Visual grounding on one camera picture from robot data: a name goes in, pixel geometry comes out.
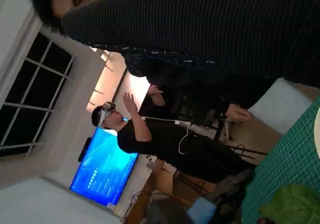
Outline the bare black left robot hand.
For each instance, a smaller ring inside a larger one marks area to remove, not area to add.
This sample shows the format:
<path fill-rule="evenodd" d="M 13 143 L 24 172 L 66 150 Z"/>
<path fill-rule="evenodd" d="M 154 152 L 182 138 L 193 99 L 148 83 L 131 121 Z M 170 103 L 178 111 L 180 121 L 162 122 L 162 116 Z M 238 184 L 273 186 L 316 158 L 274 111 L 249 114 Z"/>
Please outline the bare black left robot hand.
<path fill-rule="evenodd" d="M 146 209 L 143 224 L 230 224 L 246 195 L 246 187 L 254 178 L 247 169 L 220 181 L 214 191 L 186 208 L 178 200 L 167 197 L 152 201 Z"/>

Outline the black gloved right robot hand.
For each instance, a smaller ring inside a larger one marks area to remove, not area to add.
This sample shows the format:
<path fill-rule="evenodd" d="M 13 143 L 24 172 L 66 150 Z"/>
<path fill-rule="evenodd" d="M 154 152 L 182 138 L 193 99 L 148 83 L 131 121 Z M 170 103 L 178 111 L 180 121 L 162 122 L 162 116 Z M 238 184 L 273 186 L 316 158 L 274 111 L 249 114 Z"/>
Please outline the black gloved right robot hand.
<path fill-rule="evenodd" d="M 137 77 L 320 85 L 320 0 L 97 0 L 61 24 L 71 39 L 121 54 Z"/>

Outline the person's right hand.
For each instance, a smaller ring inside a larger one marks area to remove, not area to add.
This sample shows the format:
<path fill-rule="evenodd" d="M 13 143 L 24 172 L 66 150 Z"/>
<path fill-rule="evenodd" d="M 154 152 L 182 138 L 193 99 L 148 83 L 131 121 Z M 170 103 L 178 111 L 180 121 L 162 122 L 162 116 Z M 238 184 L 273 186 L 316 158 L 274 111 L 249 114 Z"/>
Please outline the person's right hand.
<path fill-rule="evenodd" d="M 130 115 L 135 115 L 138 113 L 138 108 L 135 103 L 134 96 L 131 93 L 125 92 L 122 96 L 122 100 Z"/>
<path fill-rule="evenodd" d="M 251 118 L 251 113 L 236 104 L 230 104 L 225 113 L 226 117 L 231 120 L 246 121 Z"/>

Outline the person's left hand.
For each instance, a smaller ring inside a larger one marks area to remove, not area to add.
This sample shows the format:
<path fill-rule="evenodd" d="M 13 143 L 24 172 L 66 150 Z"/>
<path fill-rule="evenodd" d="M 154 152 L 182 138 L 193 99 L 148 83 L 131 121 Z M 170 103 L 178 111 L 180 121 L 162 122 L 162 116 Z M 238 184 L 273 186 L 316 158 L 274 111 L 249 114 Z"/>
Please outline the person's left hand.
<path fill-rule="evenodd" d="M 156 106 L 163 107 L 166 102 L 162 97 L 162 91 L 158 89 L 156 85 L 151 85 L 147 91 L 147 94 L 151 97 L 153 103 Z"/>

